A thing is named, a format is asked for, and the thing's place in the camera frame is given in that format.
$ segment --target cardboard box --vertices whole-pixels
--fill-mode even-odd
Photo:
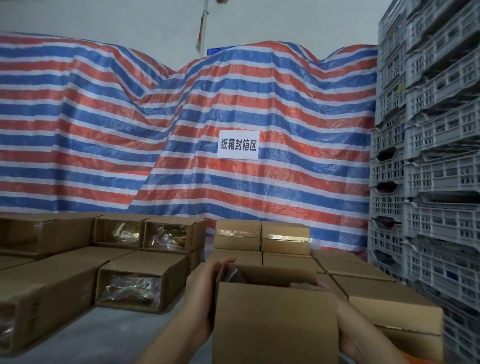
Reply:
[[[158,251],[157,249],[148,249],[148,248],[143,248],[141,250],[144,252],[152,252],[152,253],[179,254],[187,257],[188,275],[190,275],[190,273],[192,273],[202,262],[205,261],[204,246],[202,246],[201,248],[197,248],[193,252],[174,252],[174,251],[163,252],[163,251]]]
[[[234,267],[247,283],[225,282],[225,267],[219,273],[213,364],[338,363],[335,298],[289,288],[315,284],[314,272]]]
[[[320,265],[329,275],[395,282],[395,278],[385,274],[374,265],[365,262],[356,263],[330,259],[322,260]]]
[[[443,310],[400,283],[333,276],[340,288],[376,326],[441,335]]]
[[[183,255],[136,251],[100,269],[95,303],[160,313],[185,287],[187,273],[188,260]]]
[[[439,363],[444,361],[443,336],[419,334],[392,328],[378,327],[378,329],[383,332],[399,350],[408,355]]]
[[[213,253],[208,257],[210,260],[224,260],[229,258],[236,258],[237,264],[243,266],[261,266],[262,265],[262,253],[261,252],[247,252],[244,250],[227,250],[227,249],[214,249]]]
[[[194,251],[205,246],[207,220],[159,216],[145,222],[143,247],[158,251]]]
[[[264,221],[262,252],[310,255],[310,229],[302,224]]]
[[[331,293],[333,293],[336,297],[348,299],[345,292],[337,285],[337,283],[327,274],[318,273],[317,280],[327,286]]]
[[[89,244],[94,216],[95,213],[3,216],[0,253],[37,259],[82,248]]]
[[[352,263],[365,263],[361,258],[355,254],[342,250],[322,250],[322,249],[311,249],[311,256],[320,264],[324,260],[343,260],[345,262]]]
[[[77,254],[68,252],[0,271],[0,312],[11,322],[9,327],[0,326],[0,331],[13,329],[8,339],[0,341],[0,353],[14,354],[86,311],[100,265],[127,253],[106,250],[107,254],[95,251],[88,259],[78,256],[83,254],[80,249]]]
[[[1,256],[0,255],[0,270],[21,266],[22,264],[35,262],[33,259],[19,258],[17,256]]]
[[[307,269],[316,273],[324,273],[321,266],[307,255],[287,255],[277,253],[264,253],[265,267]]]
[[[221,219],[216,222],[213,247],[259,252],[261,237],[261,221]]]
[[[144,238],[144,222],[151,217],[136,214],[104,214],[95,219],[92,245],[107,248],[140,248]]]

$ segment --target sign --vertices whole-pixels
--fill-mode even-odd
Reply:
[[[258,159],[260,132],[250,130],[220,130],[217,158]]]

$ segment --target white wall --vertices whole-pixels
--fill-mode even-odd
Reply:
[[[376,44],[391,0],[209,1],[207,48],[263,40],[300,43],[322,59],[340,47]],[[179,70],[199,57],[204,0],[0,1],[0,31],[118,44]]]

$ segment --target person's left hand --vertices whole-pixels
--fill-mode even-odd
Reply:
[[[209,261],[201,264],[188,277],[185,290],[185,302],[180,315],[192,328],[192,345],[199,349],[212,334],[213,327],[209,319],[213,303],[214,285],[220,267],[234,263],[235,258],[221,261]]]

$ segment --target hand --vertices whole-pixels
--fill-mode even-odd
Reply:
[[[195,351],[208,340],[213,331],[209,319],[210,309],[214,300],[214,285],[220,267],[223,264],[234,263],[235,258],[221,261],[209,261],[200,265],[188,277],[185,290],[185,302],[180,315],[192,328],[192,344]]]
[[[317,279],[317,285],[313,286],[308,283],[291,283],[290,287],[301,289],[301,290],[310,290],[310,291],[322,291],[322,292],[329,292],[332,293],[330,287],[328,287],[325,283],[319,281]],[[339,350],[342,354],[346,355],[350,359],[353,359],[357,363],[362,363],[361,353],[355,344],[355,342],[347,335],[345,330],[342,329],[341,322],[343,320],[343,306],[349,304],[344,297],[337,297],[335,296],[338,301],[338,333],[339,335]]]

